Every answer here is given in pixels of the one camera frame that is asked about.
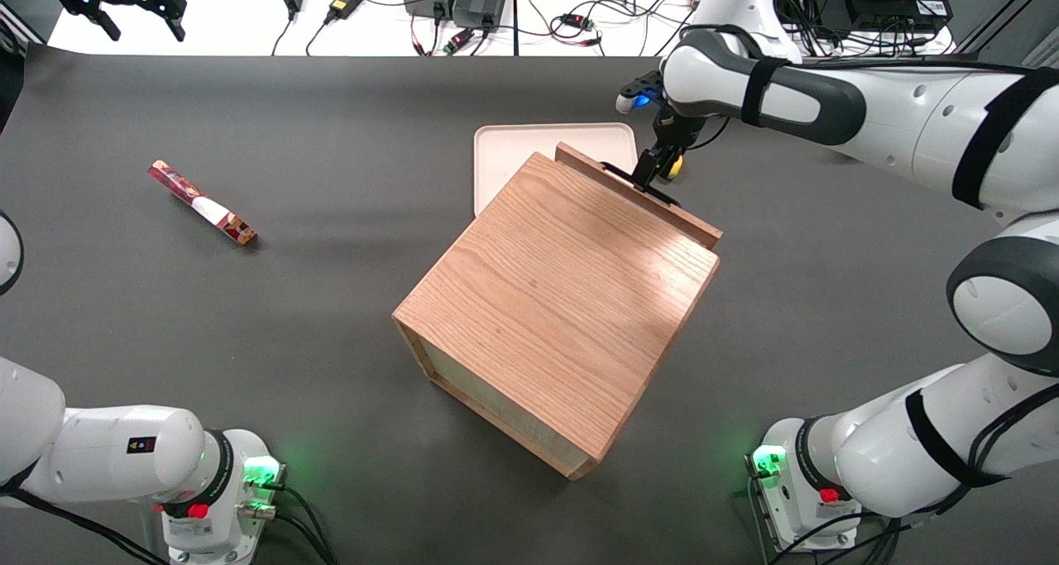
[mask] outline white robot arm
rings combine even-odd
[[[23,259],[0,212],[0,294]],[[180,407],[68,407],[55,381],[0,358],[0,505],[145,503],[172,560],[246,564],[274,515],[274,491],[259,485],[282,482],[283,470],[256,434],[203,430]]]
[[[862,510],[937,512],[972,487],[1059,458],[1059,402],[1051,402],[1059,398],[1059,71],[802,65],[787,34],[760,19],[761,6],[703,0],[660,72],[622,91],[621,112],[661,106],[658,143],[631,177],[636,187],[654,192],[651,180],[680,168],[705,117],[722,115],[828,146],[1010,222],[948,282],[954,316],[988,354],[844,414],[783,419],[749,460],[779,549],[844,549]],[[766,6],[774,14],[772,0]]]

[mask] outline cable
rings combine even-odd
[[[305,513],[309,516],[309,521],[312,522],[312,528],[317,531],[317,534],[320,536],[320,542],[323,543],[324,548],[327,549],[327,552],[334,555],[335,550],[331,548],[330,542],[328,541],[327,536],[324,534],[323,526],[321,526],[320,521],[317,520],[317,514],[312,511],[312,507],[309,506],[309,502],[305,500],[305,497],[302,496],[302,493],[299,493],[298,491],[291,489],[291,487],[284,486],[281,492],[290,493],[290,496],[294,497],[294,500],[299,502],[299,505],[302,505],[302,509],[305,510]]]
[[[290,25],[293,22],[294,22],[294,17],[293,14],[291,14],[291,18],[287,19],[287,25],[283,28],[283,31],[280,33],[280,37],[275,38],[275,43],[272,44],[272,54],[269,54],[269,56],[275,56],[275,49],[280,48],[280,40],[283,40],[284,35],[287,34],[287,30],[290,29]],[[305,54],[308,55],[308,53],[309,53],[308,48],[306,48]]]
[[[519,55],[519,0],[511,0],[511,19],[515,23],[515,38],[511,43],[513,56]]]
[[[162,561],[159,557],[152,554],[143,546],[140,546],[137,543],[132,542],[128,536],[125,536],[121,532],[108,528],[103,524],[92,522],[87,517],[76,515],[76,513],[72,513],[62,508],[55,507],[54,505],[50,504],[49,502],[46,502],[41,497],[32,495],[29,492],[23,491],[21,489],[12,492],[11,497],[16,500],[22,502],[23,504],[34,509],[43,511],[44,513],[48,513],[50,515],[61,517],[62,520],[70,522],[71,524],[73,524],[78,528],[83,528],[95,534],[102,535],[108,542],[110,542],[118,548],[122,549],[130,557],[136,558],[137,561],[148,563],[148,565],[168,565],[167,562]]]
[[[479,37],[478,44],[473,50],[470,51],[471,56],[473,56],[479,51],[479,49],[482,48],[482,44],[485,43],[487,37],[489,37],[489,30],[482,30],[482,36]]]
[[[754,531],[757,532],[757,547],[761,549],[761,565],[769,565],[765,554],[765,536],[761,535],[761,525],[757,522],[757,510],[754,509],[754,479],[747,478],[747,497],[750,498],[750,513],[754,516]]]
[[[843,557],[849,554],[850,552],[854,552],[856,550],[860,550],[860,549],[864,548],[865,546],[868,546],[869,544],[876,543],[876,542],[878,542],[878,541],[880,541],[882,539],[885,539],[887,536],[892,536],[892,535],[895,535],[895,534],[900,534],[901,532],[903,532],[905,530],[911,530],[911,529],[912,529],[912,525],[911,524],[904,524],[904,526],[901,526],[899,528],[893,528],[892,530],[887,529],[884,532],[880,532],[880,533],[872,536],[870,539],[868,539],[868,540],[862,542],[862,543],[859,543],[858,546],[855,546],[855,547],[851,547],[851,548],[847,548],[847,549],[839,552],[838,554],[836,554],[834,557],[828,559],[827,561],[824,561],[820,565],[831,565],[831,563],[834,563],[836,561],[838,561],[839,559],[842,559]]]
[[[305,540],[309,542],[309,545],[312,546],[312,550],[317,551],[317,554],[320,557],[321,561],[325,562],[327,565],[338,565],[338,561],[334,558],[333,554],[330,554],[330,552],[328,552],[328,550],[323,545],[321,545],[320,541],[315,535],[312,535],[312,530],[309,530],[309,527],[307,527],[302,520],[299,520],[291,515],[284,515],[283,513],[276,513],[275,518],[279,520],[280,522],[286,522],[287,524],[290,524],[291,526],[297,528],[298,531],[301,532],[303,536],[305,536]]]
[[[828,526],[831,526],[832,524],[838,524],[839,522],[844,522],[846,520],[856,520],[858,517],[866,517],[868,515],[876,515],[876,514],[875,513],[870,513],[870,512],[847,513],[845,515],[837,516],[837,517],[832,518],[831,521],[828,521],[828,522],[826,522],[824,524],[821,524],[820,526],[816,526],[812,530],[809,530],[809,532],[807,534],[805,534],[804,536],[802,536],[798,540],[794,541],[793,543],[791,543],[787,548],[785,548],[785,549],[780,550],[778,553],[776,553],[776,555],[772,558],[772,561],[769,561],[768,565],[775,565],[776,563],[779,562],[780,559],[783,559],[784,557],[787,557],[787,554],[790,554],[791,551],[793,551],[795,548],[797,548],[798,546],[801,546],[802,543],[804,543],[805,541],[811,539],[813,535],[816,535],[821,530],[823,530],[824,528],[827,528]]]
[[[716,142],[716,140],[718,139],[718,136],[721,135],[721,132],[724,132],[724,129],[728,128],[728,123],[730,123],[730,122],[732,122],[732,117],[731,116],[725,116],[724,117],[724,124],[722,124],[721,127],[717,129],[717,132],[714,132],[714,134],[713,134],[713,136],[711,136],[711,139],[706,139],[703,143],[695,144],[695,146],[688,147],[688,149],[685,149],[685,151],[699,150],[699,149],[702,149],[702,147],[705,147],[708,144],[711,144],[713,142]]]
[[[327,25],[328,25],[328,23],[324,22],[324,23],[321,23],[321,25],[319,28],[317,28],[317,33],[312,34],[312,38],[310,38],[309,42],[305,44],[305,55],[306,56],[311,56],[312,55],[312,54],[309,54],[309,48],[310,48],[310,45],[312,45],[312,42],[317,40],[317,37],[320,35],[320,33],[322,31],[324,31],[324,28],[326,28]]]
[[[677,31],[675,31],[672,35],[669,36],[669,40],[665,40],[665,43],[662,44],[662,48],[659,48],[659,51],[654,53],[654,56],[662,56],[662,52],[665,50],[667,45],[669,45],[669,42],[672,41],[672,38],[677,37],[677,34],[681,33],[684,30],[685,23],[687,23],[687,20],[692,18],[692,14],[695,14],[695,8],[692,8],[692,11],[687,12],[687,16],[684,17],[683,21],[681,21],[681,25],[677,28]]]

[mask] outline wood grain surface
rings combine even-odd
[[[535,153],[394,312],[595,462],[718,265],[628,195]]]

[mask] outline black mat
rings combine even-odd
[[[390,312],[472,216],[487,124],[616,121],[650,59],[151,59],[36,49],[0,135],[25,272],[0,351],[71,406],[251,429],[344,565],[755,565],[741,453],[981,351],[948,272],[999,229],[937,193],[733,125],[668,192],[721,268],[602,468],[568,484],[431,385]],[[649,112],[632,120],[650,139]],[[145,170],[166,159],[261,232],[244,251]],[[905,533],[898,565],[1054,563],[1055,464]],[[139,536],[126,504],[80,511]],[[0,511],[0,563],[124,564]],[[793,564],[811,562],[795,558]],[[263,565],[315,563],[276,524]]]

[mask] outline black strap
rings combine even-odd
[[[25,479],[33,474],[33,469],[37,467],[38,460],[39,459],[33,460],[33,463],[31,463],[29,468],[12,476],[11,479],[4,482],[3,487],[0,487],[0,497],[10,497],[14,494],[15,491],[22,486],[22,482],[25,482]]]
[[[982,181],[1001,143],[1041,93],[1055,86],[1059,86],[1059,70],[1041,67],[1012,83],[986,105],[986,117],[967,144],[952,178],[953,197],[982,209],[979,200]]]
[[[797,458],[797,463],[802,468],[802,474],[805,474],[805,479],[809,482],[810,487],[813,487],[818,491],[834,489],[839,492],[839,500],[847,502],[851,498],[849,491],[842,485],[831,482],[816,468],[816,464],[812,463],[812,457],[809,455],[809,432],[812,431],[812,425],[816,424],[816,421],[821,418],[827,417],[806,418],[805,422],[802,422],[802,426],[800,426],[797,434],[794,436],[794,457]]]
[[[772,81],[772,74],[784,65],[789,65],[790,60],[776,59],[773,56],[766,56],[754,63],[750,70],[750,79],[747,81],[747,92],[742,96],[742,122],[752,124],[754,127],[761,126],[761,101],[765,97],[765,88]]]
[[[1006,476],[977,472],[970,466],[967,466],[967,462],[949,445],[945,438],[941,437],[941,433],[938,433],[937,429],[934,429],[934,423],[927,417],[921,391],[921,388],[916,388],[915,393],[911,393],[904,399],[904,409],[909,413],[909,419],[912,422],[912,430],[916,434],[916,439],[919,440],[919,444],[922,445],[923,450],[927,450],[927,455],[965,487],[977,489],[1006,480]]]

